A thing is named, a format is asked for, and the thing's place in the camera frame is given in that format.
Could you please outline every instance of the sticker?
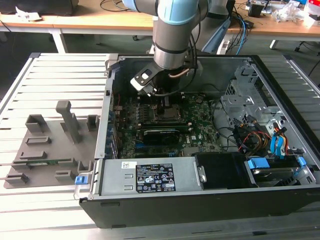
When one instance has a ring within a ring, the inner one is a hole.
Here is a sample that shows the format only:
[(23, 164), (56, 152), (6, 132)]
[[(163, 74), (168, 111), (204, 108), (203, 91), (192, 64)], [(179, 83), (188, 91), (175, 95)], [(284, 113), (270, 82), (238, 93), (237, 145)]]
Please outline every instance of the sticker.
[(136, 191), (142, 193), (171, 192), (176, 190), (171, 163), (136, 165)]
[(122, 169), (135, 169), (137, 165), (136, 161), (123, 161), (121, 163)]

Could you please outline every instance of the red wire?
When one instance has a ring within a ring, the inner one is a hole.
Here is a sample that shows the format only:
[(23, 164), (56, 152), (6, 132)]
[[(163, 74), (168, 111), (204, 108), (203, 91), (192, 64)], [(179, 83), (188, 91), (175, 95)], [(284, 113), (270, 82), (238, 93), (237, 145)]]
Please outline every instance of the red wire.
[(264, 135), (264, 136), (267, 136), (269, 139), (271, 139), (271, 137), (270, 137), (267, 133), (265, 133), (265, 132), (262, 132), (262, 131), (253, 131), (253, 132), (250, 132), (250, 133), (245, 137), (245, 139), (243, 140), (243, 144), (245, 144), (245, 142), (248, 140), (248, 138), (249, 138), (249, 136), (250, 136), (251, 134), (262, 134), (262, 135)]

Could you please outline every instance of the motherboard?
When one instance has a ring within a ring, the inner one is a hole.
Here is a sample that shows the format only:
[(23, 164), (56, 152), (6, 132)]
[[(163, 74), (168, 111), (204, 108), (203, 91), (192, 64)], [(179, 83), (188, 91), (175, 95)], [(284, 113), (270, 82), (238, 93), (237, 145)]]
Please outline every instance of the motherboard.
[(204, 94), (162, 99), (128, 97), (116, 106), (119, 159), (189, 157), (220, 152), (211, 122), (211, 101)]

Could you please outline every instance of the metal slatted platform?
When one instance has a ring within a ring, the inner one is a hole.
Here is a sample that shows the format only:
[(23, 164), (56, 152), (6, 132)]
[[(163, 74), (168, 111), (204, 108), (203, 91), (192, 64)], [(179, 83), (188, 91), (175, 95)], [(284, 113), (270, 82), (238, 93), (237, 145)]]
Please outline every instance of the metal slatted platform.
[[(58, 100), (70, 100), (71, 111), (81, 115), (101, 114), (106, 78), (103, 76), (107, 54), (41, 54), (30, 58), (0, 104), (0, 177), (9, 166), (27, 131), (30, 112), (43, 114), (46, 120), (58, 120), (54, 108)], [(269, 67), (288, 66), (288, 62), (270, 62)], [(286, 83), (285, 78), (278, 81)], [(296, 91), (301, 103), (317, 104), (306, 91)], [(319, 119), (316, 113), (309, 119)], [(304, 239), (318, 236), (319, 204), (313, 204), (288, 216), (234, 219), (216, 222), (99, 229), (74, 200), (74, 186), (3, 188), (0, 180), (0, 239), (274, 239), (290, 236)]]
[(319, 88), (298, 68), (294, 61), (284, 56), (263, 55), (259, 57), (320, 139)]
[[(29, 115), (62, 119), (56, 112), (59, 100), (70, 100), (71, 112), (78, 119), (100, 116), (107, 80), (105, 59), (105, 54), (41, 54), (30, 58), (14, 83), (14, 91), (1, 103), (0, 164), (10, 164), (15, 158), (27, 131), (25, 122)], [(0, 178), (9, 169), (8, 165), (0, 166)]]

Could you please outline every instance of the power cable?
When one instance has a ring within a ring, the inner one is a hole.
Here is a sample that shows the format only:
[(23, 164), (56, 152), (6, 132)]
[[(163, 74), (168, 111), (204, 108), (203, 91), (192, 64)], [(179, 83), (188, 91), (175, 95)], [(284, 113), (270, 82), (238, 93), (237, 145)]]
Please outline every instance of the power cable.
[(316, 67), (318, 66), (318, 64), (320, 64), (320, 60), (314, 65), (314, 67), (311, 69), (310, 73), (308, 74), (308, 76), (310, 77), (310, 75), (313, 73), (313, 71), (316, 69)]

